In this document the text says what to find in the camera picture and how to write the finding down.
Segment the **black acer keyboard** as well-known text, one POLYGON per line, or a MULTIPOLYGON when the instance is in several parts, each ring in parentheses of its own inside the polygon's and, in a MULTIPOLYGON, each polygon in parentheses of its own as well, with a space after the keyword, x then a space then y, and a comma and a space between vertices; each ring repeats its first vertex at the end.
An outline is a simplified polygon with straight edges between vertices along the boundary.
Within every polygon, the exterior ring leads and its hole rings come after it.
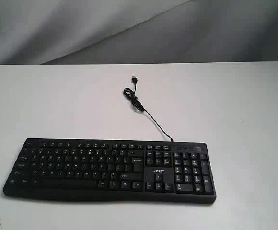
POLYGON ((212 204, 205 143, 28 138, 3 187, 9 197, 212 204))

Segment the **grey backdrop cloth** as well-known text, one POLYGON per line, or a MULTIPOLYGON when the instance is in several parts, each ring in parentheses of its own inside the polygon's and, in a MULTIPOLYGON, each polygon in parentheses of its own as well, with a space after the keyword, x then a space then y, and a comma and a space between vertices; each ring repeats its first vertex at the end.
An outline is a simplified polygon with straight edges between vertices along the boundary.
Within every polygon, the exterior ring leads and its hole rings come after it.
POLYGON ((278 61, 278 0, 0 0, 0 65, 278 61))

